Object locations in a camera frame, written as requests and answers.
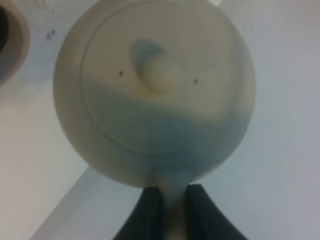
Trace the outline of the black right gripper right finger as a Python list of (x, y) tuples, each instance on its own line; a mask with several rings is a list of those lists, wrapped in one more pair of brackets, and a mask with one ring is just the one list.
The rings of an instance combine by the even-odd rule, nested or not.
[(186, 188), (186, 222), (189, 240), (245, 240), (200, 184)]

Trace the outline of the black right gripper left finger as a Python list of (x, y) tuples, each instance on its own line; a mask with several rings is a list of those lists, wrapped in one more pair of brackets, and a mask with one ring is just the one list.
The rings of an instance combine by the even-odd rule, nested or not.
[(164, 205), (158, 187), (145, 187), (115, 240), (161, 240), (164, 234)]

